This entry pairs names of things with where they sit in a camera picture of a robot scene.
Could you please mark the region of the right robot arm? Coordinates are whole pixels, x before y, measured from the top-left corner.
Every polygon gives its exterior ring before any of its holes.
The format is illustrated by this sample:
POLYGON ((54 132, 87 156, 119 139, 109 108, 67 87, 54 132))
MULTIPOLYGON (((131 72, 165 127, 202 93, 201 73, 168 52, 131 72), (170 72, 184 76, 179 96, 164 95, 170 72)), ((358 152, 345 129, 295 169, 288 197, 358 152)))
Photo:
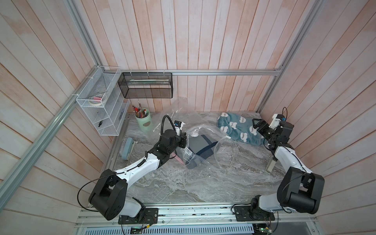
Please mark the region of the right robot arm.
POLYGON ((253 128, 268 142, 272 161, 280 162, 286 174, 276 193, 257 195, 252 199, 249 212, 261 216, 293 209, 315 214, 319 209, 325 179, 306 167, 288 143, 294 125, 287 122, 282 114, 275 114, 271 124, 256 118, 252 123, 253 128))

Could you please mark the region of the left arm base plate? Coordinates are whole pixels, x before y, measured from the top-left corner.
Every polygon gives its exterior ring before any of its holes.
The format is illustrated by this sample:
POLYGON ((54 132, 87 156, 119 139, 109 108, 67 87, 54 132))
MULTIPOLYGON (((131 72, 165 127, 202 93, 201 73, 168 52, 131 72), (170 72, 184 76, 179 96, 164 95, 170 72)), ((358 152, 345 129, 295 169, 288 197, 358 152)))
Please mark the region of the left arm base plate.
POLYGON ((118 224, 156 224, 158 222, 158 208, 145 208, 141 209, 135 217, 121 215, 118 219, 118 224))

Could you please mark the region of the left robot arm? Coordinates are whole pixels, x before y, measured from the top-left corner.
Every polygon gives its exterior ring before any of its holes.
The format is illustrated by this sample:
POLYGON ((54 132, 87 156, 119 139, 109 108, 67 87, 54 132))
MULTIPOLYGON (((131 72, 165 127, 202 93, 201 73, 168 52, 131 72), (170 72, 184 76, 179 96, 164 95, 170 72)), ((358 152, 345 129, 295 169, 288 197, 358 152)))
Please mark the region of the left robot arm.
POLYGON ((145 156, 130 166, 112 171, 105 170, 89 197, 89 203, 105 217, 127 216, 140 222, 145 214, 145 205, 136 198, 127 197, 127 190, 148 173, 163 166, 177 148, 185 148, 187 134, 166 130, 154 147, 145 156))

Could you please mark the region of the clear plastic vacuum bag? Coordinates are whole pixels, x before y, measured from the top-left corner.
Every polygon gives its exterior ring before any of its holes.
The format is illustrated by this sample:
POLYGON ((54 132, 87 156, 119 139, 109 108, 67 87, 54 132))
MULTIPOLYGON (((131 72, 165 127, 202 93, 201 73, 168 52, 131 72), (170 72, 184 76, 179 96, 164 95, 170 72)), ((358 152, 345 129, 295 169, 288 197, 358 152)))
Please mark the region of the clear plastic vacuum bag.
POLYGON ((183 132, 187 133, 187 144, 177 148, 176 158, 187 169, 199 167, 222 169, 220 149, 230 142, 230 137, 218 127, 207 123, 199 113, 188 105, 187 98, 176 98, 161 112, 173 121, 181 121, 183 132))

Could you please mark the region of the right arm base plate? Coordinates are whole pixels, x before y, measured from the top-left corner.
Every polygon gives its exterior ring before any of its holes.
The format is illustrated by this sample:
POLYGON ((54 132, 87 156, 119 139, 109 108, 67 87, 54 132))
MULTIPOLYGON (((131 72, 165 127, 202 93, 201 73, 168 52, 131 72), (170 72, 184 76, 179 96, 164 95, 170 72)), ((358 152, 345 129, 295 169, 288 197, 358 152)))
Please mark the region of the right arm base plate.
POLYGON ((272 212, 267 212, 251 205, 235 205, 232 207, 232 212, 238 222, 275 220, 272 212))

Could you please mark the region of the grey navy cloth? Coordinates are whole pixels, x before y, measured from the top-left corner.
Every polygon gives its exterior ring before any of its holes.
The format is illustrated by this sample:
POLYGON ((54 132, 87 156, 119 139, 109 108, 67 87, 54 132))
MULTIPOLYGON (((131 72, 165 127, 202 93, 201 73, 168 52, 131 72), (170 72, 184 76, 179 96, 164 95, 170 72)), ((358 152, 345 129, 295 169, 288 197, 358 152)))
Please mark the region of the grey navy cloth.
POLYGON ((217 143, 218 141, 207 135, 189 138, 189 144, 182 151, 185 166, 188 169, 194 169, 201 165, 211 165, 207 159, 214 155, 217 143))

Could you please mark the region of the teal bear print blanket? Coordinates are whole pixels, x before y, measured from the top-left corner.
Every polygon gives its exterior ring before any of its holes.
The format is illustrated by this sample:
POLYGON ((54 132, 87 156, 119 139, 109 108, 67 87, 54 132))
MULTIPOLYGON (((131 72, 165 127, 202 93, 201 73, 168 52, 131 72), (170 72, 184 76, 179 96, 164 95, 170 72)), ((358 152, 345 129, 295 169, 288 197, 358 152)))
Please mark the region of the teal bear print blanket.
POLYGON ((253 127, 252 118, 234 113, 221 113, 217 127, 232 140, 260 146, 264 137, 253 127))

